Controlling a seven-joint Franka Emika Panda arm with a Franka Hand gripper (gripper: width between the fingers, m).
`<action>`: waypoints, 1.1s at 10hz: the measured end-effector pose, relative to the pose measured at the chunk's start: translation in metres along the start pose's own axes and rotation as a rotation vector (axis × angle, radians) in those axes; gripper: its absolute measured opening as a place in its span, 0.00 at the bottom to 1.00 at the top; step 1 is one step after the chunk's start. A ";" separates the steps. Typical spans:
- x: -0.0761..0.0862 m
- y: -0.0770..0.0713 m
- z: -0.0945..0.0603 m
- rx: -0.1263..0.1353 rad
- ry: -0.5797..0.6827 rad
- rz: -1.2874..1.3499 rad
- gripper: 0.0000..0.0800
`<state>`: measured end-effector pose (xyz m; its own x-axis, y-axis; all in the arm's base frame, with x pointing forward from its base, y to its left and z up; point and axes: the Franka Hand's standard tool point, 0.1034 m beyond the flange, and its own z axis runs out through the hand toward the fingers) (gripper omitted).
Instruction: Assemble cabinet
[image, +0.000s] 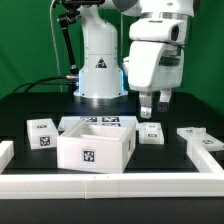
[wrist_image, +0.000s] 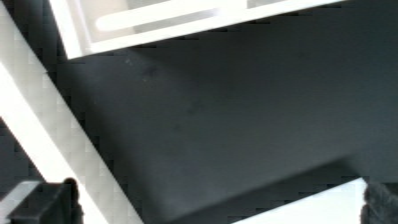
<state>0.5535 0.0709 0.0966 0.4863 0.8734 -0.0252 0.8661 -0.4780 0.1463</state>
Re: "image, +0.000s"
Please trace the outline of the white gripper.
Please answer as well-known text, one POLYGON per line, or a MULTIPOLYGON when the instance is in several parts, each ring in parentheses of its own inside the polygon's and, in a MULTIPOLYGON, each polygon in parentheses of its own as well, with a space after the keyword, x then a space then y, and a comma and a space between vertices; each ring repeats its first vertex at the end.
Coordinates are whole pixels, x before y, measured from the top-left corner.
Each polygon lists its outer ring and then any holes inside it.
POLYGON ((139 93, 140 116, 152 116, 153 95, 160 91, 159 112, 169 110, 172 91, 182 81, 186 22, 175 19, 139 19, 131 25, 128 83, 139 93))

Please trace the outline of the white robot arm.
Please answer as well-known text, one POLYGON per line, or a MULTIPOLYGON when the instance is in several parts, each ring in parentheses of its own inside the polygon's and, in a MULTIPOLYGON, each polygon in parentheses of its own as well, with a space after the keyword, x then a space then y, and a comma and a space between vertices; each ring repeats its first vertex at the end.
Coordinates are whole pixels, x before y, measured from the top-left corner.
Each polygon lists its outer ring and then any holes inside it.
POLYGON ((199 5, 200 0, 103 0, 104 9, 138 19, 130 26, 132 44, 122 67, 117 64, 116 28, 100 18, 97 6, 82 6, 84 66, 75 95, 95 105, 113 101, 127 93, 126 75, 129 87, 139 93, 141 117, 151 117, 155 92, 160 93, 158 110, 166 112, 172 89, 182 81, 183 47, 199 5))

